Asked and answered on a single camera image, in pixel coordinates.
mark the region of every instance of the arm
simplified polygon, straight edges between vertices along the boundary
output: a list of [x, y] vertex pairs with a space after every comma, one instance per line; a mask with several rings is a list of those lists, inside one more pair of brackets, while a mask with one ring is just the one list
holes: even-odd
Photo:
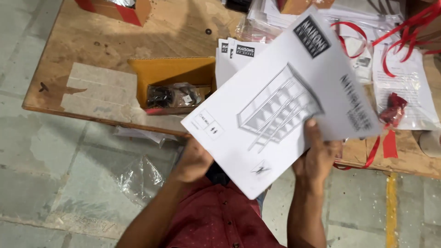
[[306, 123], [305, 134], [311, 148], [292, 165], [295, 189], [288, 214], [288, 247], [325, 248], [321, 222], [324, 184], [342, 142], [323, 142], [314, 119]]
[[181, 160], [153, 200], [127, 227], [116, 248], [156, 248], [163, 241], [189, 183], [202, 178], [213, 158], [190, 139]]

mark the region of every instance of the yellow floor line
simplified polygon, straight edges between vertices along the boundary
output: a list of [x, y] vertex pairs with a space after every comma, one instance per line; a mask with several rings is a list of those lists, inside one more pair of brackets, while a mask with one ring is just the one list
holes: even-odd
[[386, 248], [398, 247], [396, 234], [396, 179], [397, 173], [391, 173], [386, 186]]

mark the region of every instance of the red shirt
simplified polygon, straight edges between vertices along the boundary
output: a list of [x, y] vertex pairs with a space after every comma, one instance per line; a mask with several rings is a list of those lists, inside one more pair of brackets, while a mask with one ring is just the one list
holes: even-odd
[[230, 181], [225, 187], [204, 177], [180, 202], [162, 247], [281, 248], [249, 200]]

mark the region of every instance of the person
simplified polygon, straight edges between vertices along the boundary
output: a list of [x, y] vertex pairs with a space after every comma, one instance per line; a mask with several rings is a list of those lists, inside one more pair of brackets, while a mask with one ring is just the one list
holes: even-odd
[[[323, 191], [341, 141], [324, 142], [314, 119], [305, 124], [310, 149], [294, 162], [295, 190], [288, 214], [289, 248], [325, 248]], [[117, 248], [283, 247], [261, 219], [258, 203], [232, 182], [206, 177], [211, 155], [190, 139], [156, 197], [128, 226]]]

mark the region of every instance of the hand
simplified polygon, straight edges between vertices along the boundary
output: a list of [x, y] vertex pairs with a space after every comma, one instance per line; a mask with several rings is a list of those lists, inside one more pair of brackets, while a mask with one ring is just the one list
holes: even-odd
[[212, 163], [213, 157], [191, 137], [172, 176], [181, 182], [191, 183], [205, 176]]
[[343, 142], [324, 142], [315, 119], [309, 119], [305, 123], [305, 136], [311, 148], [300, 156], [292, 167], [296, 180], [304, 180], [308, 186], [320, 191], [323, 190], [323, 183], [331, 171], [335, 156], [343, 147]]

